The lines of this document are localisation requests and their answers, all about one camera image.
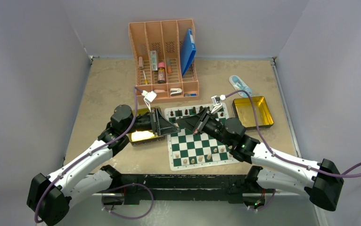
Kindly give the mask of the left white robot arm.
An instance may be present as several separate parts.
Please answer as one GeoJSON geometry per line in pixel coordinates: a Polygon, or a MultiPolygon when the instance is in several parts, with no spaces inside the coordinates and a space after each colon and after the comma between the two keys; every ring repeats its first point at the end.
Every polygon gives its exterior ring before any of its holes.
{"type": "Polygon", "coordinates": [[[105,130],[87,150],[47,176],[39,173],[33,177],[26,204],[34,211],[35,222],[53,226],[61,221],[75,199],[70,194],[72,189],[93,169],[122,151],[129,143],[128,134],[144,130],[166,136],[178,133],[180,128],[157,108],[137,115],[128,105],[117,106],[105,130]]]}

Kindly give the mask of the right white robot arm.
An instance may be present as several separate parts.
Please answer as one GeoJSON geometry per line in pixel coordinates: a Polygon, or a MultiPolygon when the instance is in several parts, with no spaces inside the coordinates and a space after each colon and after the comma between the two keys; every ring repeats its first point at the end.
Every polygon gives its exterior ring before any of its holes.
{"type": "Polygon", "coordinates": [[[269,167],[297,180],[296,190],[307,194],[316,206],[335,211],[344,180],[336,165],[328,159],[309,161],[279,150],[269,149],[265,143],[246,135],[246,128],[238,118],[221,122],[207,108],[196,115],[176,120],[176,123],[194,134],[206,133],[226,146],[240,162],[269,167]]]}

